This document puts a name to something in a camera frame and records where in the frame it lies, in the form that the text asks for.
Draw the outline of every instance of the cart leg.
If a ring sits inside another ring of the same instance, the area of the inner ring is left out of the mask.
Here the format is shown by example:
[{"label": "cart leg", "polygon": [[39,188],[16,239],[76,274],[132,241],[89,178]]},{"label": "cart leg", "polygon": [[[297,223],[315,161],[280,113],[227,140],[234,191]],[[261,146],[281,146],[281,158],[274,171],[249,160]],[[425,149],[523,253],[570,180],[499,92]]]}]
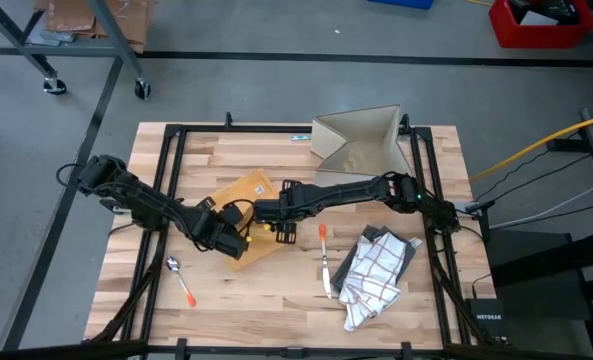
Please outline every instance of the cart leg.
[{"label": "cart leg", "polygon": [[129,47],[127,39],[125,39],[122,31],[120,31],[120,27],[118,27],[112,12],[107,7],[107,3],[105,0],[88,0],[88,3],[96,16],[96,20],[101,24],[109,40],[114,44],[123,63],[136,73],[136,87],[134,89],[136,96],[140,99],[147,100],[151,92],[151,85],[143,78],[143,69],[134,51]]},{"label": "cart leg", "polygon": [[64,94],[67,91],[65,83],[58,80],[58,73],[49,65],[47,58],[43,55],[32,55],[25,51],[23,31],[14,21],[0,8],[0,32],[25,58],[40,71],[45,77],[43,89],[45,92],[54,95]]}]

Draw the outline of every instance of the white checkered towel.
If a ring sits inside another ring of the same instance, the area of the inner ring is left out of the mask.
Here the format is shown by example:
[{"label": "white checkered towel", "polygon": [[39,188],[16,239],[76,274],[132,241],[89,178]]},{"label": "white checkered towel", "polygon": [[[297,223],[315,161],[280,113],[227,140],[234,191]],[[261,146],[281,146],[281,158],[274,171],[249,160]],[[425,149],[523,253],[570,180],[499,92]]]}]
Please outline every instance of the white checkered towel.
[{"label": "white checkered towel", "polygon": [[380,314],[398,299],[396,275],[403,265],[406,247],[391,233],[376,238],[373,244],[360,237],[338,298],[347,306],[345,330],[353,331],[365,319]]}]

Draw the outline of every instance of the caster wheel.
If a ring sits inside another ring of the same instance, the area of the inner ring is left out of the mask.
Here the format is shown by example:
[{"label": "caster wheel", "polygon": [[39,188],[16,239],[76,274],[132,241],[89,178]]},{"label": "caster wheel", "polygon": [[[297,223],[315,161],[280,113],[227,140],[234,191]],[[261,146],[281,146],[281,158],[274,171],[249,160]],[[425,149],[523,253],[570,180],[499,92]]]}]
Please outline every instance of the caster wheel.
[{"label": "caster wheel", "polygon": [[134,94],[141,100],[147,100],[149,94],[152,92],[152,87],[148,81],[136,80],[136,86],[134,87]]},{"label": "caster wheel", "polygon": [[52,95],[63,95],[67,92],[67,85],[61,80],[56,80],[56,88],[52,88],[47,80],[43,83],[43,91]]}]

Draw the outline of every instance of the butcher block tabletop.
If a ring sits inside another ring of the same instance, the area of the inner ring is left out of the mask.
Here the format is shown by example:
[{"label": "butcher block tabletop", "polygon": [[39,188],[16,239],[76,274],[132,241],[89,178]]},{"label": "butcher block tabletop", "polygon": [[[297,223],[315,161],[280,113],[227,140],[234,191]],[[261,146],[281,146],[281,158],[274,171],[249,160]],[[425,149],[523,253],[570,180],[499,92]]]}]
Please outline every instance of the butcher block tabletop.
[{"label": "butcher block tabletop", "polygon": [[[152,184],[165,123],[141,123],[129,159],[129,171]],[[465,162],[455,126],[432,126],[436,157],[445,198],[472,199]],[[309,141],[292,141],[287,133],[189,133],[182,159],[177,198],[195,205],[251,170],[262,168],[276,189],[283,179],[312,182],[322,159],[309,150]],[[175,141],[167,160],[163,189],[169,183]],[[413,169],[409,141],[399,145]],[[431,176],[421,146],[427,187]],[[114,226],[127,224],[117,216]],[[460,218],[461,224],[480,231],[478,223]],[[321,282],[321,246],[318,224],[327,226],[327,255],[333,275],[366,225],[387,226],[404,238],[417,237],[423,244],[403,274],[398,301],[358,329],[343,329],[345,306],[329,300]],[[130,227],[114,233],[98,280],[85,337],[98,334],[129,294],[142,229]],[[464,296],[471,297],[472,282],[489,273],[481,239],[470,231],[452,236]],[[192,346],[400,348],[408,341],[413,349],[442,348],[432,290],[427,246],[420,213],[398,214],[376,202],[325,209],[315,218],[298,223],[296,244],[286,245],[265,258],[233,271],[225,255],[200,253],[174,226],[170,227],[166,255],[182,264],[181,273],[197,305],[186,301],[178,278],[162,271],[151,345],[175,345],[187,338]],[[150,259],[156,244],[152,237]],[[440,238],[437,247],[441,248]],[[495,297],[490,277],[476,283],[479,297]],[[132,337],[140,334],[144,298],[136,311]],[[452,341],[458,341],[456,311],[445,294]]]}]

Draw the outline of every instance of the gray floor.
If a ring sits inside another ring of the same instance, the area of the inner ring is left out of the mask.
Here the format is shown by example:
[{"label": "gray floor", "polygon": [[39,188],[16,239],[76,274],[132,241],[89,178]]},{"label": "gray floor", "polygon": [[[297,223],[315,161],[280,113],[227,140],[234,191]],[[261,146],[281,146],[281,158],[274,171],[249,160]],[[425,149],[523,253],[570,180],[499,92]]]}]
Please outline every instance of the gray floor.
[{"label": "gray floor", "polygon": [[[27,2],[1,4],[14,20],[29,18]],[[487,10],[460,0],[438,0],[429,12],[362,0],[159,0],[148,49],[593,59],[593,34],[574,50],[503,50],[491,33]],[[0,37],[1,45],[6,43]],[[50,62],[67,82],[69,95],[43,94],[40,75],[24,59],[0,56],[0,335],[62,190],[54,171],[73,159],[111,65],[109,59]],[[127,160],[141,121],[221,122],[231,111],[241,122],[303,122],[332,111],[401,104],[413,124],[457,125],[473,174],[574,124],[578,110],[593,105],[593,70],[142,63],[154,86],[151,99],[134,97],[133,74],[124,69],[93,153]],[[502,189],[576,157],[550,154],[511,177]],[[480,194],[501,173],[473,183],[474,192]],[[593,164],[585,161],[501,200],[491,211],[492,223],[536,213],[591,186]],[[590,204],[593,193],[576,206]],[[80,340],[111,221],[96,199],[76,200],[24,347]],[[593,233],[593,210],[522,228],[571,232],[580,238]],[[553,347],[549,350],[586,353],[587,341],[577,325],[549,323],[525,330],[525,336]]]}]

